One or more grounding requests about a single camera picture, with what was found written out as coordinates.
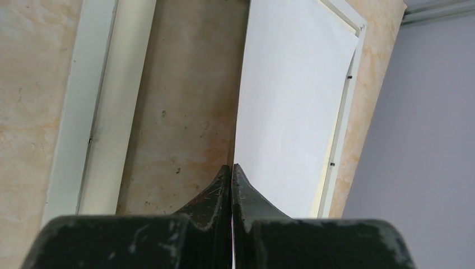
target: white panel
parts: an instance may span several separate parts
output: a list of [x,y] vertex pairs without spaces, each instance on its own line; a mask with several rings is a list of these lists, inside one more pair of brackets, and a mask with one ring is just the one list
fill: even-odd
[[156,0],[120,0],[80,214],[115,214]]
[[117,0],[83,0],[43,224],[77,213]]
[[291,217],[309,217],[358,38],[315,0],[253,0],[235,162]]

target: gray wall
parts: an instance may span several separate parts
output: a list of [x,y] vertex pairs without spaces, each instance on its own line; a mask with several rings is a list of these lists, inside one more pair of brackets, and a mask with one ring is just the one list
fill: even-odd
[[418,268],[475,268],[475,16],[402,28],[343,213],[405,237]]

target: marble surface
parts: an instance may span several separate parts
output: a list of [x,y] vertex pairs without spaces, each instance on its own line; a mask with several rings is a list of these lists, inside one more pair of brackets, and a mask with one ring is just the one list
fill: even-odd
[[227,162],[249,1],[158,0],[117,214],[169,214]]
[[0,268],[40,228],[81,4],[0,1]]
[[330,217],[341,217],[343,214],[406,9],[402,0],[347,0],[347,2],[367,20],[368,27]]

